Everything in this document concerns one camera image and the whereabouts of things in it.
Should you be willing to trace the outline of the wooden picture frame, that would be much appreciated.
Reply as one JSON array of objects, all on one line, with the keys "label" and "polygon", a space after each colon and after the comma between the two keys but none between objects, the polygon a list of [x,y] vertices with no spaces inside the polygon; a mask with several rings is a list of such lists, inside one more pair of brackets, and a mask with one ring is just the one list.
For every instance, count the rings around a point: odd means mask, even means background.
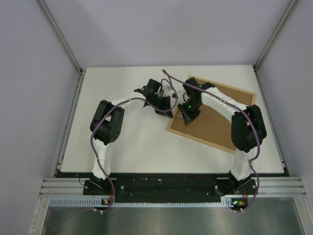
[{"label": "wooden picture frame", "polygon": [[[211,83],[223,94],[239,103],[246,106],[255,103],[256,93],[215,81]],[[200,112],[200,115],[186,126],[180,110],[176,109],[173,112],[174,118],[170,120],[166,131],[234,154],[235,146],[231,140],[230,122],[211,107],[202,105]]]}]

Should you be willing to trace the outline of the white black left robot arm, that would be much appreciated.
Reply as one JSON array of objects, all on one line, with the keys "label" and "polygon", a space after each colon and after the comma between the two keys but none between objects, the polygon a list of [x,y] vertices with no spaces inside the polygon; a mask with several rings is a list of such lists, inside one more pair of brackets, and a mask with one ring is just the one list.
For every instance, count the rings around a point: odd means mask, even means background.
[{"label": "white black left robot arm", "polygon": [[149,79],[147,85],[135,89],[124,98],[116,101],[100,101],[90,124],[90,144],[95,155],[90,182],[100,194],[106,194],[110,188],[114,188],[109,178],[111,167],[105,165],[109,159],[107,152],[110,144],[121,134],[125,115],[150,106],[156,114],[173,118],[172,110],[178,102],[176,98],[174,105],[171,105],[173,90],[171,84],[165,86],[161,82]]}]

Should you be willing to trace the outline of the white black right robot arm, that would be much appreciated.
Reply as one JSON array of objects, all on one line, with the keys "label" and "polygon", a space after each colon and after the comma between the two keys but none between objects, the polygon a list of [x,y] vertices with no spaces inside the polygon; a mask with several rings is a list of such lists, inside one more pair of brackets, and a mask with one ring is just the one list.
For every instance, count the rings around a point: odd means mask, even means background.
[{"label": "white black right robot arm", "polygon": [[239,103],[214,84],[199,84],[193,77],[183,83],[183,88],[189,98],[178,105],[178,110],[185,126],[199,117],[201,106],[210,107],[229,121],[235,158],[228,174],[228,188],[232,193],[241,193],[251,179],[252,161],[258,158],[262,141],[267,136],[260,108]]}]

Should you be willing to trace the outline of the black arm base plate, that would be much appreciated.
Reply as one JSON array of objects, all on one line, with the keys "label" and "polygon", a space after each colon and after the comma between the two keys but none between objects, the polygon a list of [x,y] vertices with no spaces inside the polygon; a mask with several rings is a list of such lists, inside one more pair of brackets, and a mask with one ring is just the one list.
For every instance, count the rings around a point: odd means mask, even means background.
[{"label": "black arm base plate", "polygon": [[229,173],[112,173],[105,180],[91,176],[83,194],[149,198],[193,193],[248,196],[255,192],[256,182],[251,177],[238,182]]}]

